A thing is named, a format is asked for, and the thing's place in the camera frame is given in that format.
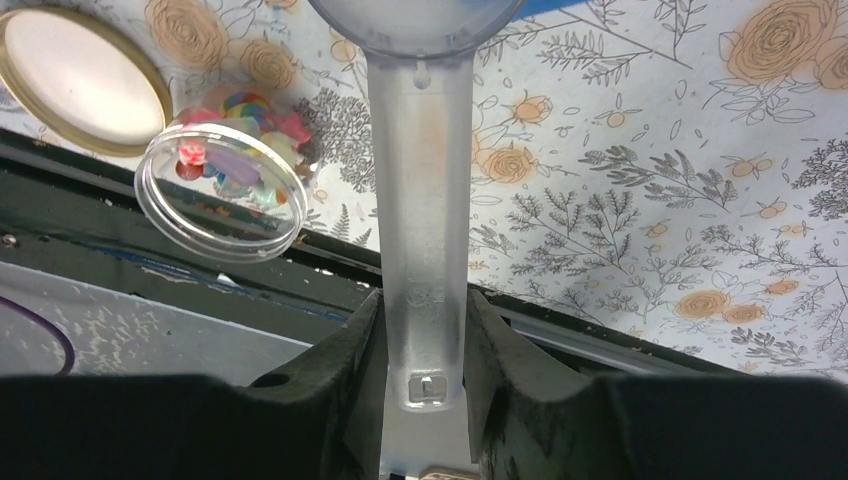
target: floral wallpaper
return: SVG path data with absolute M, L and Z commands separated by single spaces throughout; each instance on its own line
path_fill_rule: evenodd
M 279 90 L 323 162 L 309 227 L 379 250 L 365 60 L 305 0 L 0 5 L 44 3 L 132 38 L 178 108 Z M 848 1 L 587 0 L 476 60 L 472 282 L 744 372 L 848 381 Z M 79 151 L 7 92 L 0 124 Z

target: clear plastic lid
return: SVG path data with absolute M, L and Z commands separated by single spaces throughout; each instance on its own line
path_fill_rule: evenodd
M 188 112 L 197 116 L 197 112 Z M 278 132 L 252 116 L 178 121 L 159 134 L 135 175 L 147 218 L 170 239 L 219 261 L 270 260 L 306 216 L 307 168 Z

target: black metal frame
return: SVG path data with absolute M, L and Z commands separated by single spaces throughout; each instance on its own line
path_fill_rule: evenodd
M 309 231 L 282 257 L 261 266 L 220 264 L 172 243 L 144 218 L 129 170 L 8 131 L 0 131 L 0 159 L 0 235 L 17 240 L 13 248 L 0 248 L 0 261 L 310 343 L 332 333 L 359 307 L 370 291 L 363 283 L 382 284 L 379 254 Z M 238 287 L 218 282 L 219 273 Z M 623 358 L 659 359 L 696 372 L 731 372 L 514 297 L 472 288 L 490 294 L 498 314 L 514 325 L 530 319 L 604 345 Z M 222 297 L 221 289 L 236 295 Z M 249 318 L 244 312 L 250 312 Z M 546 351 L 561 360 L 577 360 L 556 349 Z
M 382 304 L 375 290 L 346 328 L 244 388 L 179 375 L 0 379 L 0 471 L 376 480 Z M 848 478 L 848 392 L 835 382 L 592 378 L 509 328 L 478 291 L 466 322 L 468 440 L 483 479 Z

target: round mirror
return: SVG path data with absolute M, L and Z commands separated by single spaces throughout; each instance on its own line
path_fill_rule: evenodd
M 141 155 L 172 115 L 168 88 L 144 53 L 75 12 L 28 8 L 0 17 L 0 76 L 42 123 L 104 155 Z

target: frosted plastic handle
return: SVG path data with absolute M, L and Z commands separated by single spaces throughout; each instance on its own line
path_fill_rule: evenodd
M 472 59 L 367 58 L 389 381 L 405 410 L 446 409 L 462 390 Z

